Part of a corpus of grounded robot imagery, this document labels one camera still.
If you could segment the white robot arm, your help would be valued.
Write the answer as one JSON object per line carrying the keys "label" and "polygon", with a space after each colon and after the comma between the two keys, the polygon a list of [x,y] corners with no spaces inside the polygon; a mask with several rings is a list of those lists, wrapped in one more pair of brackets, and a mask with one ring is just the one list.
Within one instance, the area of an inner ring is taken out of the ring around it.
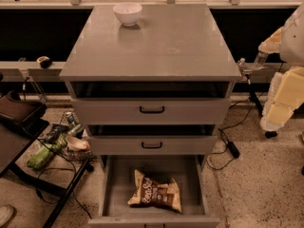
{"label": "white robot arm", "polygon": [[266,54],[278,53],[290,66],[285,73],[277,72],[273,77],[262,111],[262,129],[277,131],[304,104],[304,3],[283,27],[259,45],[258,50]]}

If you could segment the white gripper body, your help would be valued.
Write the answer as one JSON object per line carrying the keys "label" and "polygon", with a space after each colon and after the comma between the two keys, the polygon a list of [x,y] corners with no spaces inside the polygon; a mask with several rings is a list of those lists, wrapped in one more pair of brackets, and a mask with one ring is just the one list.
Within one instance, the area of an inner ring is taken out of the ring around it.
{"label": "white gripper body", "polygon": [[263,41],[258,50],[267,54],[279,53],[283,28],[277,29],[270,37]]}

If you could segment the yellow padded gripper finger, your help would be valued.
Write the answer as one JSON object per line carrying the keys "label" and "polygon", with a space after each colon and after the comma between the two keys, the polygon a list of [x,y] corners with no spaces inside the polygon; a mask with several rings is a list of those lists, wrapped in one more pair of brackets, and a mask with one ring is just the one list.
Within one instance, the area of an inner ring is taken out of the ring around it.
{"label": "yellow padded gripper finger", "polygon": [[267,101],[264,104],[260,120],[260,126],[265,131],[277,131],[294,114],[294,110],[289,106],[275,103],[275,95],[281,84],[282,76],[282,73],[276,72],[269,87]]}
{"label": "yellow padded gripper finger", "polygon": [[275,106],[298,109],[304,103],[304,67],[294,66],[284,74],[276,73],[275,76],[278,79]]}

